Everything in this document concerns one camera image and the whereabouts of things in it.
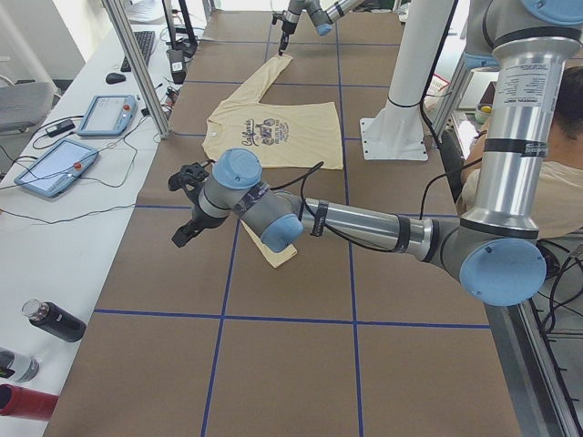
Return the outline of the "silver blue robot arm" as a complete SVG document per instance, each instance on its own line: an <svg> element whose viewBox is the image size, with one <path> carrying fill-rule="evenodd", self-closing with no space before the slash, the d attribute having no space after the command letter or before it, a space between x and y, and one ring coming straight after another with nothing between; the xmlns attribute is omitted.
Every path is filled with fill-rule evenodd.
<svg viewBox="0 0 583 437"><path fill-rule="evenodd" d="M186 245L237 215L280 252L305 230L330 231L356 245L408 253L442 268L494 306L512 306L542 287L547 265L531 217L564 64L581 48L579 1L474 1L466 52L491 55L500 68L476 203L460 218L408 218L270 188L261 160L232 148L169 179L192 204L173 236Z"/></svg>
<svg viewBox="0 0 583 437"><path fill-rule="evenodd" d="M271 23L276 25L281 21L281 40L278 55L282 56L287 50L290 36L296 31L303 12L309 16L318 36L326 36L332 31L332 25L360 5L359 0L334 1L327 8L322 8L318 0L291 0L286 9L273 12Z"/></svg>

